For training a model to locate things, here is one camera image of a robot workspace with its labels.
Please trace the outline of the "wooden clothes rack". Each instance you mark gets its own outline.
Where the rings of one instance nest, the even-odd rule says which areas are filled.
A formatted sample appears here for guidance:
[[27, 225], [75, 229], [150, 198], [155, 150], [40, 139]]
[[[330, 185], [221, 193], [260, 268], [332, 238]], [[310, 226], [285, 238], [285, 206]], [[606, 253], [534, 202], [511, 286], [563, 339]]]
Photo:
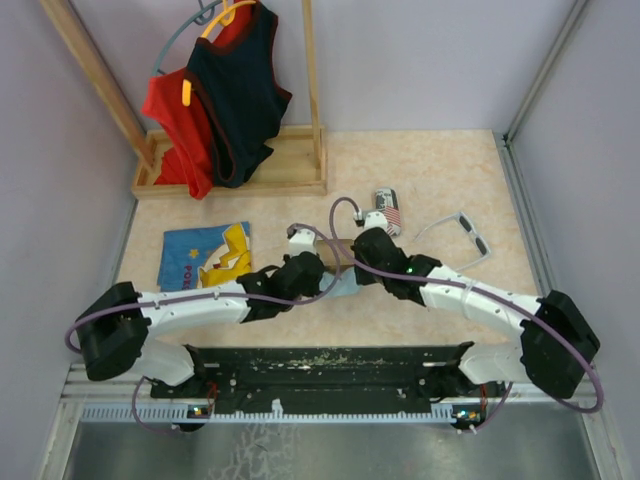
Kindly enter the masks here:
[[[131, 192], [137, 199], [187, 198], [185, 185], [157, 185], [162, 155], [171, 146], [161, 130], [145, 131], [98, 47], [69, 1], [43, 1], [46, 15], [107, 107], [119, 130], [138, 157]], [[273, 154], [248, 183], [236, 188], [216, 187], [214, 197], [325, 195], [327, 147], [325, 127], [319, 117], [319, 93], [312, 3], [301, 3], [311, 123], [283, 126], [269, 142]]]

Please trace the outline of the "plaid glasses case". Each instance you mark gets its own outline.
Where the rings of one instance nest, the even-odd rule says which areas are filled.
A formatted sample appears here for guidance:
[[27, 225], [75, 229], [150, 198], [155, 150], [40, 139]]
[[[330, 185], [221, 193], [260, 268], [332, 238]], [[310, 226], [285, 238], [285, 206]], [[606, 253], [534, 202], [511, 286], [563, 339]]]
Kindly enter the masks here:
[[329, 273], [335, 274], [338, 269], [346, 271], [354, 266], [354, 262], [344, 254], [344, 251], [351, 252], [353, 243], [354, 241], [350, 239], [317, 240], [315, 249], [325, 269]]

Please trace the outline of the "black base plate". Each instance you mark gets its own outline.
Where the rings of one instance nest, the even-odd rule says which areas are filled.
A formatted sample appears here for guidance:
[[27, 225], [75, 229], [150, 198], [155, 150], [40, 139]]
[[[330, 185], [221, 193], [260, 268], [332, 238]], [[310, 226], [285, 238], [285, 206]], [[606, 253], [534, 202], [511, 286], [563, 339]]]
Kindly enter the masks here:
[[446, 398], [498, 397], [504, 386], [470, 382], [458, 346], [203, 348], [181, 386], [155, 380], [154, 399], [199, 399], [218, 415], [428, 413]]

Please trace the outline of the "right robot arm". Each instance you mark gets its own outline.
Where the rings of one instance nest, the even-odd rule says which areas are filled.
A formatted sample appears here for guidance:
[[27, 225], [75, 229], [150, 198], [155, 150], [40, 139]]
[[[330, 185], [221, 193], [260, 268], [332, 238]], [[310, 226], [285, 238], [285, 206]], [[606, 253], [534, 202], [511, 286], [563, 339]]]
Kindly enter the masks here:
[[361, 285], [377, 282], [399, 300], [447, 310], [501, 332], [508, 342], [465, 349], [446, 372], [448, 387], [470, 395], [489, 382], [528, 381], [556, 400], [573, 397], [600, 341], [572, 298], [517, 294], [474, 281], [425, 255], [407, 255], [380, 227], [352, 247]]

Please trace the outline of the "blue yellow cartoon pouch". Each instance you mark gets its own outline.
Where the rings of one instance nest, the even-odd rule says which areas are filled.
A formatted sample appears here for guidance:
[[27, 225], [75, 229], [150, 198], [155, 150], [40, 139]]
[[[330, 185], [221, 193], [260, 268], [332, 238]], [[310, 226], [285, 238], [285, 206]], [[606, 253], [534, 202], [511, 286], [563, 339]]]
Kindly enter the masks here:
[[209, 288], [251, 271], [250, 225], [246, 221], [163, 235], [157, 276], [161, 292]]

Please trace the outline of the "white frame sunglasses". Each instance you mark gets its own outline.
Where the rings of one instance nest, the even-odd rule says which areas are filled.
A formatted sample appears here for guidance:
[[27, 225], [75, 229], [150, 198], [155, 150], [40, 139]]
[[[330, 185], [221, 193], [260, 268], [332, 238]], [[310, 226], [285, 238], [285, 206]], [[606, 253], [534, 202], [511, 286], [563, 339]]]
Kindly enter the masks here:
[[478, 264], [481, 264], [482, 262], [488, 260], [491, 255], [492, 255], [492, 250], [488, 244], [488, 242], [485, 240], [485, 238], [478, 232], [478, 230], [476, 229], [475, 225], [473, 224], [473, 222], [471, 221], [471, 219], [467, 216], [467, 214], [463, 211], [458, 211], [454, 214], [448, 215], [446, 217], [443, 217], [427, 226], [425, 226], [414, 238], [413, 241], [417, 242], [425, 233], [429, 232], [430, 230], [433, 230], [435, 227], [441, 226], [447, 222], [454, 222], [455, 224], [459, 225], [464, 234], [466, 235], [466, 237], [470, 240], [470, 242], [472, 243], [472, 245], [476, 248], [477, 252], [479, 253], [479, 257], [476, 258], [475, 260], [456, 267], [455, 271], [457, 272], [462, 272], [465, 270], [468, 270], [472, 267], [475, 267]]

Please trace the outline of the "navy tank top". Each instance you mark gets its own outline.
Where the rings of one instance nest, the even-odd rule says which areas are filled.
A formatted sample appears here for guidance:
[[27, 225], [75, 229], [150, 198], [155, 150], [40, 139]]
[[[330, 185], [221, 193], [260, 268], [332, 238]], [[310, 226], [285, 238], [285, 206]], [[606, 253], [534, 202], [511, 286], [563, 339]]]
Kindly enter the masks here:
[[199, 39], [186, 66], [192, 95], [207, 114], [213, 181], [238, 188], [249, 181], [274, 149], [292, 94], [276, 81], [273, 46], [278, 16], [263, 4], [225, 46]]

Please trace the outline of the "grey blue hanger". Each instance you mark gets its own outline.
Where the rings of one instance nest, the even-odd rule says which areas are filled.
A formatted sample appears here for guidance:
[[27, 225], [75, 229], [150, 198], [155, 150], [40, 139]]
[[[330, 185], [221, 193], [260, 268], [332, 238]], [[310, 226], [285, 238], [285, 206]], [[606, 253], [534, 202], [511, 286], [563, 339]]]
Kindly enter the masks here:
[[166, 41], [166, 43], [164, 44], [164, 46], [161, 48], [158, 56], [156, 57], [152, 70], [151, 70], [151, 76], [154, 77], [158, 74], [163, 75], [164, 71], [162, 70], [162, 63], [167, 55], [167, 53], [170, 51], [171, 47], [173, 46], [173, 44], [175, 43], [175, 41], [180, 37], [180, 35], [187, 29], [189, 28], [192, 24], [198, 25], [198, 26], [206, 26], [209, 23], [212, 22], [213, 20], [213, 15], [214, 15], [214, 11], [215, 8], [221, 4], [222, 1], [221, 0], [214, 0], [211, 1], [207, 4], [205, 4], [203, 1], [199, 1], [198, 5], [200, 7], [200, 9], [198, 11], [196, 11], [193, 15], [191, 15], [190, 17], [188, 17], [178, 28], [177, 30], [169, 37], [169, 39]]

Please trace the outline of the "red tank top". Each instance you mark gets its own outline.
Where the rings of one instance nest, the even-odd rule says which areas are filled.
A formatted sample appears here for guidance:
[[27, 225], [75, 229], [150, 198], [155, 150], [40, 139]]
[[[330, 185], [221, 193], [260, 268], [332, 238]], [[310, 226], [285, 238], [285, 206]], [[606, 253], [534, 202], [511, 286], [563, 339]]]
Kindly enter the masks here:
[[[240, 33], [251, 17], [251, 7], [240, 8], [240, 18], [225, 27], [214, 45], [225, 46]], [[214, 186], [210, 143], [212, 132], [200, 100], [185, 79], [186, 67], [149, 80], [142, 113], [159, 123], [173, 147], [165, 152], [159, 185], [185, 185], [189, 195], [201, 200]]]

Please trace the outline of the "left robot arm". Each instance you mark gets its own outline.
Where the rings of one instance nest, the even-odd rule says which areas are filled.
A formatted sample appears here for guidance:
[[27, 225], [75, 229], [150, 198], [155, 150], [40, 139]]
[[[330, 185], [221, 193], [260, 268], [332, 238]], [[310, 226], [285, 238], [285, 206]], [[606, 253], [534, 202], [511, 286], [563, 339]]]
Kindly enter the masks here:
[[200, 290], [141, 293], [130, 282], [110, 287], [65, 334], [75, 333], [89, 380], [111, 380], [128, 372], [174, 386], [184, 395], [201, 394], [208, 373], [189, 346], [157, 340], [174, 330], [272, 319], [324, 295], [325, 266], [314, 253], [287, 256], [233, 281]]

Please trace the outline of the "light blue cloth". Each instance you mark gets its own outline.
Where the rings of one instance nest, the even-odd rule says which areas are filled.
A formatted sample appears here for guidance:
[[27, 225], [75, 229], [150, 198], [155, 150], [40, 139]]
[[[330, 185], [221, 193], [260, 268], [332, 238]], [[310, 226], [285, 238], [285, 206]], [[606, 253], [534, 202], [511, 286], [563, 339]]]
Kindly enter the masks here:
[[329, 286], [335, 279], [336, 276], [331, 272], [325, 272], [323, 274], [320, 282], [320, 290], [322, 292], [327, 291], [327, 298], [355, 295], [361, 290], [361, 287], [356, 283], [355, 271], [353, 269], [342, 272], [333, 288], [330, 289]]

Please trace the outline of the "flag newsprint glasses case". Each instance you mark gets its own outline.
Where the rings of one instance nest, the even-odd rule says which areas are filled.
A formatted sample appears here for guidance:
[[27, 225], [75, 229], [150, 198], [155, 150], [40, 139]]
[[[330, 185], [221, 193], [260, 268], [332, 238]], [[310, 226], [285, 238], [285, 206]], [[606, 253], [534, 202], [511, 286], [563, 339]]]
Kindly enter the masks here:
[[389, 187], [378, 188], [374, 193], [375, 209], [387, 220], [387, 232], [392, 237], [402, 233], [402, 220], [396, 191]]

